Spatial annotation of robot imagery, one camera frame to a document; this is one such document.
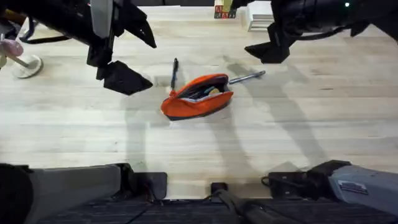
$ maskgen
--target table surface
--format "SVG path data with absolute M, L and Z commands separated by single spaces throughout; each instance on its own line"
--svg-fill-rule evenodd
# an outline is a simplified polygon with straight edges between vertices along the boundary
M 104 89 L 75 41 L 24 45 L 44 69 L 18 80 L 12 62 L 0 73 L 0 162 L 76 167 L 129 162 L 169 175 L 168 198 L 200 198 L 212 182 L 247 197 L 267 195 L 271 170 L 309 169 L 330 159 L 398 172 L 398 46 L 375 27 L 298 42 L 281 65 L 263 65 L 244 47 L 268 41 L 240 18 L 214 20 L 212 7 L 143 7 L 158 48 L 133 35 L 115 41 L 121 60 L 154 82 L 132 96 Z M 53 34 L 39 26 L 36 36 Z M 231 104 L 204 118 L 169 121 L 174 58 L 177 86 L 200 75 L 231 78 L 266 70 L 231 86 Z

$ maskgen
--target cable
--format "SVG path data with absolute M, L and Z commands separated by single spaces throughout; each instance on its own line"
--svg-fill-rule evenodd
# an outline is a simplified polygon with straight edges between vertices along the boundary
M 289 218 L 289 219 L 294 220 L 294 221 L 296 221 L 296 222 L 298 222 L 298 223 L 301 223 L 301 224 L 306 224 L 306 223 L 307 223 L 307 222 L 304 222 L 304 221 L 302 221 L 302 220 L 296 219 L 295 217 L 292 217 L 292 216 L 290 216 L 290 215 L 286 215 L 286 214 L 280 213 L 278 210 L 272 208 L 271 206 L 266 205 L 266 204 L 261 203 L 261 202 L 257 202 L 257 201 L 255 201 L 255 200 L 249 200 L 249 201 L 247 201 L 243 206 L 248 206 L 248 205 L 249 205 L 249 206 L 250 206 L 250 205 L 254 205 L 254 206 L 256 206 L 257 208 L 259 208 L 259 209 L 260 209 L 261 211 L 263 211 L 263 212 L 266 212 L 266 211 L 264 210 L 264 208 L 267 208 L 268 210 L 273 211 L 273 212 L 275 212 L 276 214 L 278 214 L 278 215 L 280 215 L 280 216 L 282 216 L 282 217 Z
M 336 29 L 329 31 L 329 32 L 324 32 L 324 33 L 315 34 L 315 35 L 305 35 L 305 36 L 293 35 L 286 31 L 284 31 L 284 33 L 287 37 L 295 39 L 295 40 L 320 40 L 320 39 L 324 39 L 324 38 L 336 35 L 340 32 L 343 32 L 344 30 L 350 29 L 350 28 L 351 28 L 351 26 L 337 27 Z
M 140 213 L 138 213 L 135 217 L 132 217 L 128 222 L 126 222 L 126 224 L 130 224 L 132 222 L 134 222 L 135 220 L 137 220 L 139 217 L 141 217 L 143 214 L 145 214 L 146 212 L 149 211 L 149 209 L 151 209 L 152 207 L 154 207 L 155 204 L 153 203 L 152 205 L 149 205 L 147 208 L 145 208 L 143 211 L 141 211 Z
M 154 191 L 153 191 L 152 188 L 149 188 L 149 187 L 148 187 L 148 189 L 149 189 L 149 192 L 152 194 L 152 196 L 153 196 L 153 198 L 154 198 L 154 201 L 153 201 L 153 202 L 150 202 L 151 205 L 149 205 L 147 208 L 143 209 L 143 211 L 141 211 L 140 213 L 138 213 L 136 216 L 132 217 L 132 218 L 131 218 L 128 222 L 126 222 L 125 224 L 131 224 L 132 222 L 134 222 L 135 220 L 137 220 L 139 217 L 143 216 L 143 214 L 145 214 L 146 212 L 148 212 L 148 211 L 149 211 L 151 208 L 153 208 L 155 205 L 159 205 L 159 204 L 160 204 L 161 206 L 164 206 L 164 204 L 169 204 L 170 202 L 176 202 L 176 201 L 168 200 L 168 201 L 166 201 L 166 202 L 169 202 L 169 203 L 164 203 L 162 200 L 158 200 L 158 199 L 156 198 L 155 193 L 154 193 Z M 215 196 L 217 196 L 218 194 L 220 194 L 220 193 L 219 193 L 219 192 L 215 192 L 215 193 L 213 193 L 213 194 L 211 194 L 211 195 L 205 197 L 204 199 L 201 199 L 201 200 L 199 200 L 199 201 L 195 201 L 195 203 L 196 203 L 196 202 L 198 202 L 198 203 L 206 202 L 206 201 L 208 201 L 210 198 L 215 197 Z
M 39 39 L 34 39 L 34 40 L 29 40 L 35 32 L 35 22 L 33 21 L 33 18 L 31 16 L 28 16 L 29 20 L 29 30 L 24 34 L 23 37 L 20 37 L 19 39 L 21 42 L 26 43 L 26 44 L 44 44 L 44 43 L 54 43 L 54 42 L 60 42 L 64 40 L 69 40 L 70 38 L 62 35 L 58 37 L 45 37 L 45 38 L 39 38 Z
M 268 180 L 268 176 L 265 176 L 265 177 L 261 178 L 261 183 L 262 183 L 264 186 L 266 186 L 266 187 L 270 187 L 270 186 L 269 186 L 269 183 L 265 183 L 265 182 L 264 182 L 265 180 Z

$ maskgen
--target orange pencil case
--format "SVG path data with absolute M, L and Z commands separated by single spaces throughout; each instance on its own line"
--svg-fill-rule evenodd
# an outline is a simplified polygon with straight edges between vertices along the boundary
M 204 75 L 172 90 L 161 110 L 172 121 L 206 116 L 227 106 L 233 94 L 226 74 Z

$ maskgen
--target wooden block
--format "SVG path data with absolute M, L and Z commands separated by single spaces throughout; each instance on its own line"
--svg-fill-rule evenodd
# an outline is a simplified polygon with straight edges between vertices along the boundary
M 223 12 L 223 6 L 216 6 L 216 12 Z
M 222 14 L 221 12 L 215 12 L 214 13 L 214 18 L 215 19 L 221 19 L 221 14 Z

